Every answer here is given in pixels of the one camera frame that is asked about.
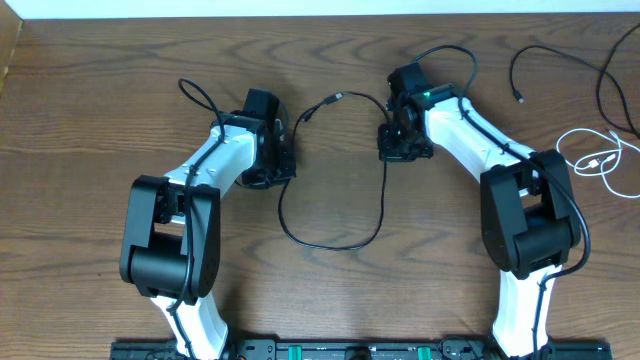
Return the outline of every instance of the black connector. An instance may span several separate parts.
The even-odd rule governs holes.
[[[333,94],[331,96],[327,96],[326,98],[324,98],[324,100],[322,100],[322,102],[325,105],[329,105],[329,104],[333,104],[334,102],[336,102],[336,101],[338,101],[340,99],[342,99],[342,93],[336,93],[336,94]]]
[[[520,104],[524,102],[524,98],[522,97],[522,94],[520,94],[520,91],[518,90],[513,90],[513,97],[516,98],[516,100],[518,100]]]

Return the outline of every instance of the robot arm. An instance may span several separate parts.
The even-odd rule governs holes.
[[[413,161],[431,157],[433,144],[451,153],[480,183],[482,237],[489,256],[500,268],[500,307],[492,335],[507,358],[533,352],[534,317],[541,279],[561,270],[569,249],[579,241],[575,215],[537,174],[504,153],[467,120],[452,85],[428,84],[417,63],[389,76],[394,113],[391,125],[378,131],[380,158]],[[540,164],[571,189],[564,160],[555,151],[536,153],[510,139],[463,99],[463,108],[484,130],[522,156]],[[541,203],[523,208],[520,197],[541,195]],[[539,349],[547,344],[545,322],[553,280],[547,283],[537,330]]]
[[[182,354],[188,353],[186,338],[196,358],[218,359],[227,341],[228,328],[211,291],[220,264],[220,198],[240,175],[244,185],[256,188],[295,175],[290,148],[280,142],[281,129],[275,119],[278,107],[273,94],[249,90],[242,111],[222,115],[225,139],[203,160],[192,179],[194,264],[188,296],[177,309],[181,328],[166,309],[178,298],[185,279],[186,236],[161,233],[154,224],[184,225],[189,166],[218,141],[220,125],[212,126],[207,141],[180,167],[161,178],[142,175],[131,188],[120,275],[163,311]]]

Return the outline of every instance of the black wire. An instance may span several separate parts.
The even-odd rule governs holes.
[[[629,108],[627,106],[627,100],[624,96],[624,92],[622,91],[622,87],[620,86],[620,84],[618,83],[618,81],[615,79],[615,77],[613,75],[611,75],[608,71],[607,71],[607,67],[609,67],[609,63],[611,62],[611,59],[613,58],[613,55],[615,54],[618,46],[624,41],[624,39],[627,38],[627,36],[631,35],[632,32],[634,32],[636,29],[640,28],[640,24],[634,26],[633,28],[631,28],[629,31],[627,31],[616,43],[615,45],[611,48],[611,50],[609,51],[609,55],[607,56],[607,59],[605,61],[605,64],[602,67],[599,67],[597,65],[594,65],[584,59],[581,59],[577,56],[571,55],[571,54],[567,54],[565,52],[547,47],[547,46],[542,46],[542,45],[529,45],[526,46],[520,50],[518,50],[513,57],[511,58],[511,64],[509,65],[509,83],[511,85],[511,90],[513,91],[513,96],[516,98],[516,100],[518,100],[519,102],[524,102],[524,98],[522,97],[522,94],[520,93],[520,91],[518,91],[513,83],[513,70],[515,67],[515,63],[516,60],[518,59],[518,57],[524,53],[525,51],[529,50],[529,49],[541,49],[541,50],[546,50],[549,52],[552,52],[554,54],[560,55],[561,57],[565,58],[565,59],[569,59],[572,61],[575,61],[579,64],[588,66],[596,71],[598,71],[598,80],[596,81],[596,103],[598,105],[598,111],[600,112],[600,116],[602,116],[602,118],[604,119],[604,121],[606,121],[609,125],[613,126],[614,128],[620,130],[620,131],[624,131],[626,133],[629,134],[633,134],[635,135],[638,139],[640,139],[640,133],[638,132],[638,130],[636,130],[635,126],[633,125],[633,121],[631,120],[631,114],[629,113]],[[624,115],[625,118],[627,120],[627,124],[629,124],[629,127],[623,127],[620,126],[616,123],[614,123],[613,121],[611,121],[611,119],[609,119],[609,117],[607,116],[607,114],[605,114],[604,109],[602,108],[602,100],[600,98],[600,90],[601,90],[601,85],[602,85],[602,78],[604,76],[607,76],[611,82],[613,83],[613,85],[616,88],[616,91],[618,92],[618,96],[620,97],[620,103],[622,104],[622,109],[624,111]]]
[[[209,105],[207,106],[206,104],[200,102],[198,99],[194,98],[185,88],[183,83],[187,83],[189,85],[191,85],[194,89],[196,89],[201,95],[202,97],[204,97],[207,102],[209,103]],[[213,111],[216,115],[216,120],[218,121],[218,124],[220,126],[220,136],[218,136],[218,140],[210,147],[208,148],[193,164],[191,164],[189,166],[189,171],[187,173],[187,178],[185,179],[184,182],[184,214],[185,214],[185,221],[184,221],[184,225],[185,225],[185,231],[187,232],[187,269],[185,271],[185,275],[184,275],[184,281],[182,284],[182,289],[180,290],[180,294],[178,295],[178,298],[176,299],[176,302],[174,302],[173,304],[171,304],[170,306],[167,307],[167,312],[171,315],[171,317],[173,317],[175,323],[176,323],[176,328],[178,330],[178,333],[180,334],[180,336],[182,337],[182,339],[185,342],[185,346],[187,348],[187,351],[189,352],[189,357],[191,358],[196,358],[194,353],[193,353],[193,347],[191,346],[191,341],[189,341],[189,338],[187,337],[187,334],[185,333],[183,327],[182,327],[182,323],[180,322],[180,318],[178,317],[178,307],[184,302],[184,299],[186,296],[191,296],[190,293],[190,287],[191,287],[191,278],[193,277],[193,220],[191,218],[191,182],[193,181],[193,176],[196,175],[196,173],[198,172],[198,168],[200,168],[200,165],[202,164],[202,162],[204,162],[204,160],[211,155],[211,153],[217,149],[223,142],[225,139],[225,131],[224,131],[224,124],[222,122],[222,115],[220,114],[220,111],[218,110],[218,108],[216,107],[216,105],[214,104],[213,100],[211,99],[211,97],[209,97],[209,95],[200,87],[198,86],[196,83],[194,83],[191,80],[187,80],[187,79],[180,79],[178,80],[178,87],[180,88],[180,90],[182,91],[182,93],[188,97],[189,99],[191,99],[193,102],[195,102],[196,104],[202,106],[203,108],[209,110],[209,111]]]
[[[600,87],[602,85],[602,78],[604,77],[604,74],[607,72],[609,63],[611,63],[611,59],[613,58],[613,55],[615,55],[616,51],[618,50],[618,46],[624,41],[624,39],[627,38],[627,36],[631,35],[631,33],[636,31],[638,28],[640,28],[640,24],[637,24],[636,26],[629,29],[629,31],[624,33],[624,35],[622,35],[622,37],[618,39],[618,41],[616,41],[616,43],[613,45],[613,47],[609,51],[609,55],[607,56],[607,60],[605,60],[604,65],[602,66],[602,69],[600,69],[600,72],[598,73],[598,81],[596,82],[596,101],[598,102],[598,110],[600,110],[600,114],[602,114],[603,117],[604,117],[604,112],[602,111],[602,102],[600,101]],[[631,121],[631,116],[629,115],[629,109],[627,108],[627,102],[624,99],[624,95],[622,95],[622,90],[620,90],[619,87],[618,87],[618,92],[620,93],[620,99],[622,101],[622,108],[624,109],[624,115],[626,116],[627,122],[629,123],[629,127],[631,128],[630,129],[631,131],[628,131],[628,132],[633,132],[633,134],[638,139],[640,139],[640,133],[638,133],[638,131],[633,127],[633,122]]]
[[[545,169],[543,169],[542,167],[540,167],[539,165],[537,165],[536,163],[534,163],[530,159],[528,159],[525,156],[523,156],[523,155],[517,153],[516,151],[512,150],[509,147],[509,144],[501,143],[490,132],[486,131],[484,128],[482,128],[480,125],[478,125],[475,122],[475,120],[473,120],[471,118],[471,116],[469,116],[469,111],[464,109],[464,107],[462,105],[462,100],[464,99],[465,94],[467,93],[467,90],[471,86],[471,83],[473,82],[473,79],[476,77],[476,75],[478,73],[478,59],[476,58],[476,56],[471,51],[469,51],[469,50],[467,50],[465,48],[462,48],[460,46],[456,46],[456,45],[442,45],[442,46],[438,46],[436,48],[433,48],[431,50],[428,50],[428,51],[422,53],[421,55],[416,57],[416,59],[414,61],[420,60],[422,57],[424,57],[424,56],[426,56],[426,55],[428,55],[430,53],[433,53],[435,51],[442,50],[442,49],[454,49],[454,50],[461,51],[461,52],[469,55],[471,57],[471,60],[473,61],[473,72],[471,73],[471,76],[469,77],[469,80],[467,81],[467,83],[465,84],[464,88],[462,89],[462,92],[460,92],[460,94],[458,95],[458,109],[460,110],[460,113],[462,114],[463,118],[465,120],[467,120],[469,122],[469,124],[471,124],[471,126],[473,126],[481,134],[483,134],[487,139],[491,140],[494,144],[496,144],[496,146],[498,146],[501,150],[503,150],[504,152],[508,153],[509,155],[515,157],[516,159],[520,160],[521,162],[527,164],[529,167],[531,167],[531,169],[536,171],[539,174],[539,176],[541,176],[542,178],[547,180],[552,186],[554,186],[560,192],[560,194],[565,198],[565,200],[569,203],[569,205],[571,206],[571,208],[573,209],[573,211],[577,215],[578,221],[580,222],[580,228],[582,230],[582,233],[584,234],[584,252],[582,254],[582,258],[580,259],[580,261],[578,261],[577,264],[575,264],[574,266],[572,266],[572,267],[570,267],[568,269],[561,270],[561,271],[559,271],[557,273],[554,273],[554,274],[545,275],[542,278],[542,280],[540,281],[540,284],[539,284],[540,293],[538,294],[538,304],[536,306],[536,314],[535,314],[534,325],[533,325],[533,329],[532,329],[532,331],[533,331],[533,358],[536,359],[537,355],[538,355],[538,336],[537,336],[537,332],[538,332],[538,325],[540,323],[540,313],[541,313],[541,310],[542,310],[542,302],[543,302],[543,298],[544,298],[544,292],[547,289],[546,288],[546,284],[551,279],[556,279],[556,278],[559,278],[559,277],[562,277],[562,276],[565,276],[565,275],[573,274],[574,272],[576,272],[576,271],[580,270],[582,267],[584,267],[584,265],[589,260],[589,256],[591,254],[591,235],[589,233],[589,227],[587,226],[587,221],[586,221],[584,215],[582,214],[582,211],[580,211],[580,208],[578,207],[578,204],[576,204],[576,202],[573,199],[573,197],[571,196],[571,194],[564,188],[564,186],[562,186],[562,184],[554,176],[549,174]]]
[[[332,96],[329,96],[327,98],[325,98],[323,101],[321,101],[320,103],[318,103],[315,106],[310,107],[309,109],[305,110],[300,117],[298,118],[298,120],[296,121],[294,127],[293,127],[293,132],[291,134],[291,149],[293,151],[293,147],[295,144],[295,136],[296,136],[296,131],[298,130],[298,125],[300,125],[301,121],[309,121],[309,119],[311,119],[311,117],[313,116],[313,114],[315,114],[316,111],[318,111],[318,109],[322,106],[322,105],[328,105],[331,104],[335,101],[338,101],[339,99],[341,99],[343,96],[345,95],[355,95],[355,96],[360,96],[360,97],[364,97],[367,98],[369,100],[371,100],[374,104],[376,104],[376,106],[382,111],[382,113],[385,116],[385,119],[387,121],[387,123],[391,123],[391,117],[389,117],[389,114],[387,113],[385,107],[378,101],[376,100],[373,96],[368,95],[368,94],[364,94],[364,93],[359,93],[359,92],[355,92],[355,91],[343,91],[343,92],[339,92],[336,93]],[[302,246],[306,246],[312,249],[320,249],[320,250],[332,250],[332,251],[345,251],[345,250],[358,250],[358,249],[362,249],[363,247],[369,245],[378,235],[378,232],[380,232],[380,228],[382,227],[382,220],[384,219],[384,191],[385,188],[387,186],[387,162],[384,161],[384,165],[382,168],[382,190],[380,191],[380,216],[378,218],[378,224],[376,226],[376,229],[374,230],[373,234],[365,239],[364,241],[358,243],[358,244],[354,244],[354,245],[346,245],[346,246],[327,246],[327,245],[319,245],[319,244],[312,244],[312,243],[308,243],[305,241],[302,241],[300,239],[298,239],[297,237],[295,237],[291,231],[289,230],[289,228],[287,227],[285,221],[284,221],[284,216],[282,214],[282,200],[284,199],[284,194],[287,191],[287,188],[289,187],[289,183],[291,180],[287,180],[287,182],[284,183],[284,186],[282,188],[282,192],[280,193],[280,199],[278,200],[278,219],[280,220],[280,225],[282,226],[282,230],[284,231],[284,233],[289,237],[289,239],[291,239],[293,242],[300,244]]]

